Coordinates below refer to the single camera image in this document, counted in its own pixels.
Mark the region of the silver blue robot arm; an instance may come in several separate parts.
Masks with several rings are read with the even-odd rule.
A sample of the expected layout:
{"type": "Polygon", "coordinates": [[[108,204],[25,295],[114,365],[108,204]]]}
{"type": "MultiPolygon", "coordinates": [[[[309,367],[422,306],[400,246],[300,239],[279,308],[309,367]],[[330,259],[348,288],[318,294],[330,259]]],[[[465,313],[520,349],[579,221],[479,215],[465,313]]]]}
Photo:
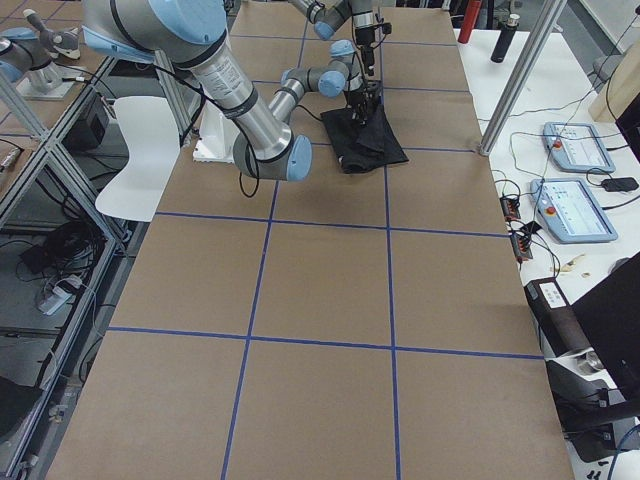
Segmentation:
{"type": "Polygon", "coordinates": [[[190,71],[204,95],[239,129],[234,163],[256,179],[300,181],[312,165],[312,146],[291,130],[292,110],[308,92],[344,95],[352,118],[365,121],[375,110],[373,42],[378,24],[369,1],[339,1],[331,7],[297,1],[295,7],[331,38],[350,21],[353,41],[337,41],[325,67],[295,68],[284,73],[270,103],[264,102],[243,72],[227,41],[227,16],[220,1],[86,1],[86,43],[103,55],[151,63],[158,51],[174,66],[190,71]]]}
{"type": "Polygon", "coordinates": [[[314,25],[316,35],[329,40],[348,21],[352,22],[355,44],[360,51],[363,70],[374,75],[376,33],[382,33],[381,41],[392,32],[392,25],[373,12],[369,0],[341,0],[327,7],[321,1],[289,0],[306,19],[314,25]]]}

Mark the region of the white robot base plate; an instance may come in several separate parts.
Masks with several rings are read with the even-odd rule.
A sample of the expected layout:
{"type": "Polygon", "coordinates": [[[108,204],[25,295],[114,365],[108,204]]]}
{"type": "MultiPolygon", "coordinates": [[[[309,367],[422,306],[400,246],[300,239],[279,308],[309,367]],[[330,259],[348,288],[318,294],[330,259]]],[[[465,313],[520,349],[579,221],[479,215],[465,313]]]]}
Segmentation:
{"type": "Polygon", "coordinates": [[[239,129],[212,103],[207,102],[199,127],[193,160],[204,163],[232,163],[239,129]]]}

